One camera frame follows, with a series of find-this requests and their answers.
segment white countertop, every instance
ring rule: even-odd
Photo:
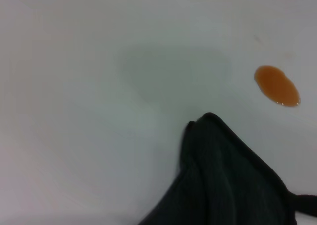
[[[0,0],[0,221],[134,224],[175,178],[184,126],[206,112],[291,191],[317,194],[316,8]],[[253,74],[267,64],[295,83],[299,107],[260,92]]]

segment black cloth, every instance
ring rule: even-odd
[[[180,173],[139,225],[296,225],[317,198],[296,196],[216,115],[189,122]]]

